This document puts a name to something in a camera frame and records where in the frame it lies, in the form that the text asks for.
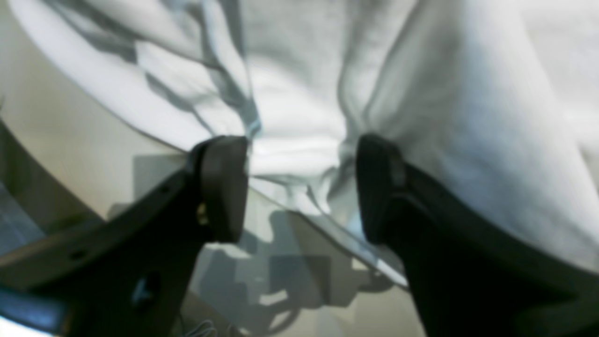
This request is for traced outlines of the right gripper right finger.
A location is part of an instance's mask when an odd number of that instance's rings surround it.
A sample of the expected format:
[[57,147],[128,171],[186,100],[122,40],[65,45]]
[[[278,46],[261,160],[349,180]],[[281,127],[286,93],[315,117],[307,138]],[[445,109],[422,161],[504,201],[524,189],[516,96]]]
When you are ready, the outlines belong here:
[[374,134],[360,137],[362,230],[402,261],[429,337],[596,337],[598,276],[501,232]]

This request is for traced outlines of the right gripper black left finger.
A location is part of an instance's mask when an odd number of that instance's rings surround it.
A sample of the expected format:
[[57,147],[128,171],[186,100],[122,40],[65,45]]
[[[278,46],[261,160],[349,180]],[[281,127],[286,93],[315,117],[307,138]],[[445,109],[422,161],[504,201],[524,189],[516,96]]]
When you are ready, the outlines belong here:
[[3,256],[1,317],[49,336],[166,337],[203,246],[241,237],[248,147],[239,136],[199,143],[113,220]]

